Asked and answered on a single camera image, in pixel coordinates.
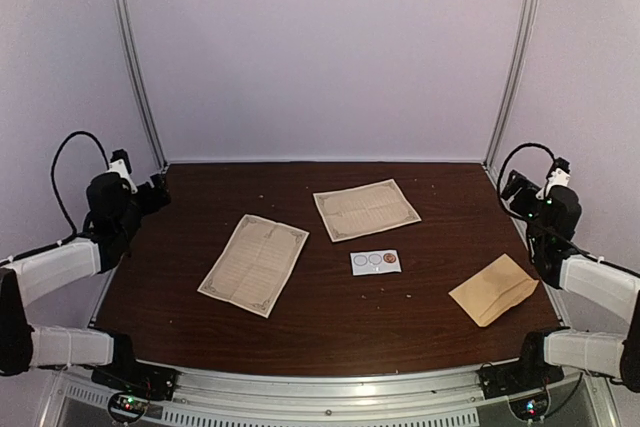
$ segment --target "manila envelope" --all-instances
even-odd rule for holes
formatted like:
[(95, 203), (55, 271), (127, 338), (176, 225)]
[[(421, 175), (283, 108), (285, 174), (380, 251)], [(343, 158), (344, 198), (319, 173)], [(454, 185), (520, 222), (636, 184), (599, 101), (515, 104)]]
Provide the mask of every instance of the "manila envelope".
[(480, 327), (530, 297), (538, 286), (507, 254), (492, 262), (449, 295)]

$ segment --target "wooden table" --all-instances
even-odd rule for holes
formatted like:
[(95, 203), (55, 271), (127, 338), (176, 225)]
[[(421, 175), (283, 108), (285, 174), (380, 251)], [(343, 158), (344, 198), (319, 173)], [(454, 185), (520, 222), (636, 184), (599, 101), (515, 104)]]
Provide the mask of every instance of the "wooden table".
[[(393, 178), (423, 221), (331, 243), (312, 193)], [(480, 165), (173, 165), (170, 206), (143, 221), (97, 326), (130, 334), (141, 360), (264, 375), (420, 372), (518, 356), (527, 332), (556, 326), (540, 285), (481, 329), (448, 292), (524, 245)], [(269, 319), (196, 292), (240, 218), (310, 232)], [(350, 252), (397, 249), (401, 274), (353, 277)]]

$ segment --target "light purple wall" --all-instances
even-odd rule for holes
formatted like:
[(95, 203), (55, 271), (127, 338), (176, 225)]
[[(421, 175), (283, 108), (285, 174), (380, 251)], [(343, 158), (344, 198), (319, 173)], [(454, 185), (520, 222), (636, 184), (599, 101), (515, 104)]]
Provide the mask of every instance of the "light purple wall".
[[(125, 148), (134, 177), (153, 171), (135, 108), (112, 0), (0, 0), (0, 258), (68, 234), (49, 183), (55, 149), (72, 130)], [(103, 164), (84, 139), (68, 146), (59, 188), (77, 223)], [(92, 278), (32, 304), (33, 323), (86, 326), (104, 282)], [(49, 374), (0, 378), (0, 425), (34, 424)]]
[[(584, 211), (576, 242), (640, 272), (639, 79), (640, 0), (540, 0), (499, 161), (529, 140), (570, 160)], [(542, 182), (549, 163), (524, 153), (514, 166)], [(578, 329), (628, 329), (586, 300), (564, 298)], [(637, 398), (616, 395), (624, 425), (640, 425)]]
[(173, 161), (480, 160), (521, 0), (129, 0)]

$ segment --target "black cable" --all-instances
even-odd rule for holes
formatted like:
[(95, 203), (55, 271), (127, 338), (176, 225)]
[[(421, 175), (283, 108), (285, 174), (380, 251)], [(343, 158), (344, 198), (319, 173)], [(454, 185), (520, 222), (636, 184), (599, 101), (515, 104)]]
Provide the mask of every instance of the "black cable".
[[(606, 260), (599, 260), (598, 258), (594, 257), (593, 255), (591, 255), (589, 252), (587, 252), (584, 249), (581, 249), (580, 247), (578, 247), (576, 244), (574, 244), (573, 242), (571, 242), (570, 240), (565, 239), (564, 237), (562, 237), (561, 235), (558, 235), (557, 232), (555, 232), (552, 229), (549, 229), (548, 227), (545, 227), (544, 225), (540, 225), (538, 222), (536, 222), (535, 220), (531, 220), (528, 219), (526, 217), (523, 217), (521, 215), (518, 215), (512, 211), (510, 211), (507, 206), (505, 205), (505, 203), (502, 201), (502, 197), (500, 196), (500, 192), (502, 189), (502, 178), (504, 177), (504, 173), (507, 170), (507, 165), (509, 164), (509, 162), (511, 161), (511, 159), (513, 159), (513, 157), (520, 152), (523, 149), (526, 148), (537, 148), (540, 150), (544, 150), (547, 154), (549, 154), (549, 156), (551, 157), (552, 162), (556, 160), (555, 156), (553, 155), (553, 152), (551, 151), (551, 149), (549, 147), (547, 147), (546, 145), (543, 144), (539, 144), (536, 142), (527, 142), (524, 144), (520, 144), (518, 147), (516, 147), (515, 149), (513, 149), (509, 155), (507, 155), (507, 157), (505, 158), (504, 162), (502, 163), (502, 167), (500, 168), (500, 173), (498, 174), (498, 182), (497, 182), (497, 188), (496, 188), (496, 194), (498, 197), (498, 204), (500, 205), (500, 208), (509, 216), (512, 217), (516, 220), (521, 220), (523, 222), (525, 222), (527, 225), (533, 225), (534, 227), (536, 227), (539, 230), (542, 230), (543, 232), (549, 234), (549, 235), (553, 235), (554, 237), (556, 237), (558, 240), (560, 240), (561, 242), (566, 243), (568, 246), (570, 246), (571, 248), (575, 249), (575, 251), (580, 254), (582, 257), (592, 261), (592, 262), (597, 262), (600, 263), (602, 265), (606, 265), (608, 267), (611, 267), (612, 269), (615, 270), (619, 270), (621, 272), (624, 272), (626, 274), (629, 274), (631, 276), (634, 277), (640, 277), (640, 274), (638, 274), (637, 272), (627, 268), (627, 267), (623, 267), (621, 265), (618, 264), (614, 264), (613, 262), (609, 262)], [(531, 249), (529, 246), (529, 243), (527, 241), (527, 250), (529, 251), (529, 256), (531, 258)]]
[(56, 166), (58, 165), (58, 159), (60, 158), (60, 154), (62, 153), (62, 150), (64, 149), (64, 147), (69, 143), (69, 141), (71, 141), (71, 139), (73, 139), (74, 137), (78, 137), (80, 135), (89, 137), (91, 140), (93, 140), (93, 142), (98, 146), (98, 149), (100, 149), (100, 153), (102, 154), (102, 158), (104, 159), (106, 168), (107, 169), (109, 168), (109, 160), (107, 159), (107, 154), (104, 150), (104, 147), (102, 146), (98, 138), (95, 135), (93, 135), (91, 132), (87, 132), (85, 130), (77, 130), (75, 132), (72, 132), (62, 141), (62, 143), (60, 144), (60, 147), (58, 147), (58, 150), (53, 156), (53, 162), (51, 164), (51, 186), (53, 187), (53, 193), (56, 196), (56, 200), (58, 201), (58, 206), (62, 211), (62, 215), (64, 215), (64, 218), (66, 219), (67, 223), (71, 227), (71, 235), (67, 237), (65, 240), (63, 240), (63, 243), (65, 241), (66, 243), (69, 243), (71, 240), (75, 239), (78, 236), (78, 228), (76, 227), (76, 224), (73, 222), (73, 219), (69, 215), (69, 212), (67, 212), (67, 209), (65, 208), (64, 203), (62, 202), (62, 198), (60, 197), (60, 192), (58, 191), (58, 185), (56, 184)]
[(573, 390), (569, 393), (569, 395), (567, 395), (567, 398), (564, 399), (564, 401), (558, 407), (556, 407), (556, 409), (553, 412), (549, 414), (545, 414), (544, 420), (550, 419), (551, 417), (556, 415), (571, 401), (571, 399), (573, 399), (573, 397), (576, 395), (576, 392), (578, 392), (578, 388), (580, 387), (580, 384), (582, 383), (583, 378), (584, 378), (584, 373), (580, 372), (580, 377), (578, 377), (578, 381), (576, 382), (576, 385), (574, 385)]
[(78, 228), (76, 227), (75, 223), (73, 222), (73, 219), (69, 215), (69, 212), (67, 212), (67, 209), (64, 206), (64, 203), (62, 202), (62, 198), (60, 197), (60, 192), (58, 191), (58, 185), (56, 183), (55, 173), (56, 173), (56, 166), (58, 165), (58, 159), (60, 158), (60, 154), (62, 153), (62, 150), (64, 149), (64, 147), (69, 143), (69, 141), (71, 139), (73, 139), (74, 137), (81, 136), (81, 135), (85, 136), (85, 137), (88, 137), (91, 140), (93, 140), (93, 142), (98, 146), (98, 149), (100, 150), (100, 154), (102, 154), (102, 158), (104, 159), (104, 163), (105, 163), (107, 169), (109, 168), (109, 160), (107, 159), (107, 153), (105, 152), (104, 147), (102, 146), (102, 144), (100, 143), (98, 138), (95, 135), (93, 135), (91, 132), (87, 132), (87, 131), (84, 131), (84, 130), (77, 130), (75, 132), (72, 132), (71, 134), (69, 134), (62, 141), (62, 143), (60, 144), (60, 146), (56, 150), (56, 153), (53, 156), (53, 162), (51, 163), (51, 172), (50, 172), (51, 187), (53, 188), (53, 193), (54, 193), (54, 195), (56, 197), (56, 201), (58, 202), (58, 206), (60, 207), (60, 210), (62, 211), (62, 215), (64, 215), (64, 218), (66, 219), (67, 223), (71, 227), (71, 234), (69, 234), (67, 237), (65, 237), (64, 239), (60, 240), (59, 242), (54, 242), (52, 244), (43, 245), (42, 247), (37, 247), (35, 249), (28, 250), (26, 252), (21, 252), (20, 254), (17, 254), (17, 255), (15, 255), (13, 257), (10, 257), (9, 259), (5, 259), (3, 261), (0, 261), (0, 267), (8, 265), (11, 262), (14, 262), (14, 261), (17, 261), (17, 260), (26, 259), (27, 257), (31, 257), (32, 255), (41, 254), (43, 252), (47, 252), (49, 250), (53, 250), (56, 247), (60, 247), (62, 245), (66, 245), (66, 244), (68, 244), (69, 242), (71, 242), (72, 240), (74, 240), (75, 238), (77, 238), (79, 236)]

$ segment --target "white card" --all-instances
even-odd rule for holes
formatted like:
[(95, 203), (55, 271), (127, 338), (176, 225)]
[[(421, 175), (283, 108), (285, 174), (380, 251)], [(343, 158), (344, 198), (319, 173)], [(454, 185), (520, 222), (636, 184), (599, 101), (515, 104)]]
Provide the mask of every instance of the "white card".
[(400, 258), (396, 250), (374, 250), (355, 252), (351, 255), (353, 275), (388, 274), (402, 272)]

